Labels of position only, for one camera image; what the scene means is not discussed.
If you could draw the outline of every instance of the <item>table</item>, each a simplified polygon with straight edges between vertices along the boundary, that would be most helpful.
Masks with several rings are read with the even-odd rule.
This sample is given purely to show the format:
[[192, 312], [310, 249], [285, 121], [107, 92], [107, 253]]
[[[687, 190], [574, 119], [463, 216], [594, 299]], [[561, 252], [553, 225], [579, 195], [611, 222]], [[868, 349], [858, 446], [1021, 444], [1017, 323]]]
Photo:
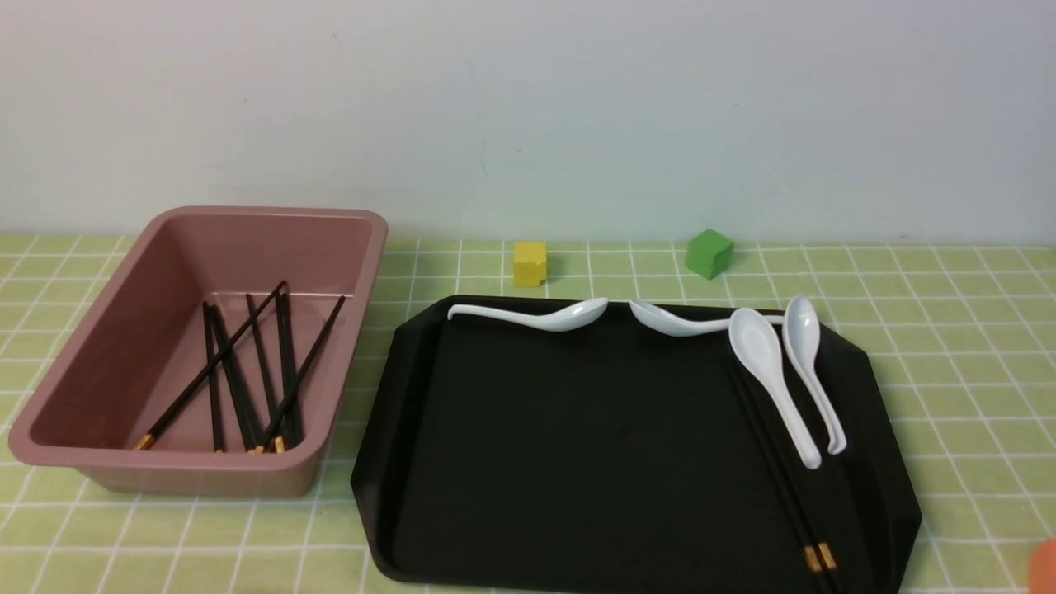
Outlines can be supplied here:
[[[0, 236], [0, 433], [134, 241]], [[386, 246], [338, 424], [312, 493], [227, 501], [108, 493], [0, 445], [5, 593], [390, 593], [348, 477], [392, 332], [454, 293], [780, 308], [812, 297], [870, 353], [924, 508], [906, 592], [1024, 592], [1056, 534], [1056, 248], [738, 244], [708, 281], [684, 244], [549, 245], [549, 281], [512, 286], [512, 242]]]

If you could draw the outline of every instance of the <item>white wall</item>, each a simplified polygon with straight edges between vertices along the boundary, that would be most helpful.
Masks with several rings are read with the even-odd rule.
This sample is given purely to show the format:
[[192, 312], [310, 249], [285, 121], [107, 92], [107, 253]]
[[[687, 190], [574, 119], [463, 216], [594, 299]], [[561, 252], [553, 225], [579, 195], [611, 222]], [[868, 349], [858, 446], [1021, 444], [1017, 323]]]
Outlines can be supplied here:
[[1056, 243], [1053, 0], [5, 0], [0, 228]]

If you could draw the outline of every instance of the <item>wooden block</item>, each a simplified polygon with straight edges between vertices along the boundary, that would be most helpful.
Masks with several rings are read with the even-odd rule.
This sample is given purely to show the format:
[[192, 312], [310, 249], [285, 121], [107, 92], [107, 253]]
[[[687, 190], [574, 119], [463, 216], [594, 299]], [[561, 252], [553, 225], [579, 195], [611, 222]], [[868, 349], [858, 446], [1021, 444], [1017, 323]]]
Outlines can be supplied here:
[[513, 286], [539, 286], [546, 280], [546, 242], [513, 244]]
[[685, 267], [711, 280], [730, 267], [733, 260], [733, 240], [714, 230], [690, 240], [685, 250]]
[[1031, 557], [1030, 594], [1056, 594], [1056, 538], [1041, 543]]

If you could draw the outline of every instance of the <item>ceramic spoon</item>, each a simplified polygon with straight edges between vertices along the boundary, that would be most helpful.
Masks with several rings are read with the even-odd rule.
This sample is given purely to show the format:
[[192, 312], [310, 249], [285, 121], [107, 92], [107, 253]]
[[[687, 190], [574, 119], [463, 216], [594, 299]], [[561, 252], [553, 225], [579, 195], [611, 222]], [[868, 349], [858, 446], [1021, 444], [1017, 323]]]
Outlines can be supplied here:
[[809, 299], [796, 297], [789, 302], [785, 310], [781, 334], [785, 338], [785, 351], [792, 361], [792, 367], [807, 385], [807, 391], [814, 398], [817, 410], [822, 412], [825, 428], [829, 431], [829, 453], [840, 453], [847, 447], [847, 434], [844, 433], [844, 426], [814, 371], [814, 359], [817, 357], [817, 347], [822, 341], [822, 329], [817, 322], [817, 312]]
[[822, 454], [785, 385], [781, 345], [773, 327], [759, 312], [741, 308], [730, 316], [730, 345], [741, 365], [767, 389], [804, 466], [811, 470], [821, 466]]
[[[641, 299], [634, 299], [630, 301], [630, 313], [638, 318], [638, 321], [652, 328], [653, 330], [656, 330], [661, 334], [678, 338], [684, 336], [697, 336], [698, 334], [708, 334], [709, 332], [721, 332], [730, 328], [729, 319], [690, 321], [676, 316], [663, 308], [658, 308], [653, 303], [646, 303]], [[781, 323], [785, 318], [780, 316], [763, 316], [763, 319], [770, 323]]]
[[568, 332], [569, 330], [582, 328], [600, 318], [605, 313], [605, 308], [607, 307], [608, 299], [600, 297], [598, 299], [588, 299], [579, 303], [572, 303], [552, 314], [533, 316], [531, 314], [520, 314], [517, 312], [508, 312], [483, 305], [456, 303], [448, 310], [448, 319], [454, 317], [455, 314], [466, 314], [518, 323], [546, 332]]

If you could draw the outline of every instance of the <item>chopstick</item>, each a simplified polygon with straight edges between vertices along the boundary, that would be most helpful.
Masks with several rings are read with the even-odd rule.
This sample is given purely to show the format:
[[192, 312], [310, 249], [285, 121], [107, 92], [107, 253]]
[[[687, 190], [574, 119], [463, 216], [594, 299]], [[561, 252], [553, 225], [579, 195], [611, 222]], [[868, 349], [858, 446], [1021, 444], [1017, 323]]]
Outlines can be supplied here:
[[774, 442], [770, 431], [762, 424], [761, 411], [755, 395], [748, 386], [746, 378], [739, 375], [739, 365], [736, 359], [732, 359], [727, 369], [730, 378], [734, 383], [737, 395], [740, 397], [741, 406], [748, 416], [752, 431], [755, 433], [759, 449], [766, 459], [770, 476], [774, 479], [777, 487], [778, 499], [785, 507], [785, 514], [792, 524], [792, 531], [803, 547], [803, 554], [807, 563], [807, 569], [814, 577], [817, 590], [823, 594], [843, 594], [845, 592], [843, 580], [836, 573], [836, 561], [832, 555], [828, 542], [822, 542], [821, 532], [817, 524], [810, 516], [806, 505], [793, 486], [792, 478], [785, 459], [777, 453], [777, 444]]
[[154, 424], [150, 426], [150, 429], [148, 429], [147, 432], [143, 435], [143, 438], [139, 439], [139, 442], [136, 444], [135, 449], [137, 450], [150, 449], [157, 442], [157, 439], [162, 437], [162, 433], [164, 433], [172, 425], [173, 421], [176, 420], [176, 416], [178, 416], [180, 413], [184, 410], [184, 408], [186, 408], [187, 405], [190, 404], [191, 400], [193, 398], [194, 394], [197, 393], [197, 390], [202, 386], [202, 382], [206, 378], [206, 376], [210, 372], [212, 372], [212, 370], [215, 369], [220, 360], [225, 355], [227, 355], [227, 353], [230, 352], [231, 349], [234, 348], [234, 345], [239, 341], [239, 338], [241, 338], [242, 335], [245, 334], [246, 330], [249, 328], [252, 320], [261, 315], [261, 312], [263, 312], [264, 309], [267, 308], [268, 303], [270, 303], [271, 300], [275, 299], [276, 296], [279, 295], [279, 293], [285, 286], [286, 286], [286, 281], [285, 280], [280, 281], [279, 285], [276, 286], [271, 291], [271, 293], [269, 293], [268, 296], [264, 299], [264, 301], [261, 302], [261, 304], [257, 308], [257, 310], [253, 311], [252, 315], [249, 316], [249, 319], [244, 321], [242, 326], [240, 326], [239, 329], [234, 331], [234, 334], [232, 334], [230, 337], [230, 341], [226, 346], [220, 347], [220, 351], [213, 354], [211, 357], [209, 357], [209, 361], [205, 364], [205, 367], [203, 367], [202, 370], [197, 372], [197, 375], [195, 375], [194, 378], [190, 380], [187, 387], [184, 388], [184, 391], [180, 392], [180, 394], [172, 401], [172, 404], [169, 405], [169, 408], [165, 409], [165, 412], [162, 413], [162, 415], [157, 419], [157, 421], [155, 421]]
[[[216, 340], [221, 346], [227, 345], [230, 338], [228, 338], [227, 329], [224, 327], [224, 317], [215, 305], [210, 305], [209, 309], [212, 311], [212, 324], [213, 331], [216, 333]], [[227, 377], [231, 402], [234, 404], [234, 412], [239, 417], [242, 444], [246, 447], [246, 451], [260, 453], [264, 451], [264, 444], [267, 442], [261, 439], [260, 417], [257, 416], [257, 409], [249, 396], [249, 386], [246, 384], [245, 374], [242, 373], [239, 356], [233, 350], [228, 351], [227, 358], [224, 359], [224, 375]]]
[[[212, 357], [216, 350], [212, 339], [212, 324], [209, 320], [209, 303], [202, 301], [202, 321], [205, 326], [205, 356], [206, 360]], [[216, 452], [224, 451], [224, 422], [220, 412], [220, 386], [216, 382], [216, 371], [209, 371], [209, 411], [212, 417], [212, 449]]]
[[[282, 397], [289, 397], [289, 386], [297, 375], [297, 355], [294, 353], [293, 312], [289, 307], [289, 293], [283, 293], [276, 299], [276, 310], [279, 318], [279, 358], [282, 364]], [[301, 405], [295, 400], [286, 414], [284, 432], [286, 433], [286, 449], [301, 443], [304, 427], [301, 422]]]
[[344, 304], [344, 295], [338, 297], [337, 303], [334, 304], [334, 309], [331, 311], [329, 316], [323, 323], [321, 330], [319, 330], [319, 335], [316, 336], [316, 341], [312, 344], [312, 348], [308, 350], [308, 354], [304, 357], [304, 363], [301, 364], [301, 369], [297, 372], [297, 375], [293, 377], [289, 386], [286, 388], [286, 396], [283, 397], [282, 404], [279, 405], [279, 410], [277, 415], [271, 419], [271, 424], [267, 426], [264, 430], [265, 443], [271, 443], [271, 440], [276, 438], [279, 432], [279, 426], [282, 424], [283, 416], [289, 412], [289, 409], [297, 403], [298, 390], [300, 390], [301, 384], [304, 383], [304, 378], [308, 375], [308, 371], [312, 370], [312, 364], [315, 363], [316, 356], [319, 354], [319, 350], [322, 348], [323, 344], [326, 342], [326, 337], [329, 335], [331, 330], [334, 328], [334, 322], [337, 321], [337, 314], [341, 311], [341, 305]]
[[[278, 312], [279, 300], [276, 300], [276, 311]], [[253, 296], [246, 293], [246, 308], [249, 313], [252, 314], [257, 305], [253, 304]], [[264, 338], [261, 335], [260, 323], [256, 318], [252, 319], [251, 328], [253, 331], [253, 344], [257, 346], [257, 360], [261, 368], [261, 380], [264, 383], [264, 400], [267, 402], [267, 412], [268, 422], [275, 419], [275, 411], [278, 403], [275, 397], [275, 383], [271, 380], [271, 366], [267, 363], [267, 353], [264, 350]], [[278, 452], [285, 451], [285, 444], [283, 439], [276, 438], [275, 440], [275, 450]]]

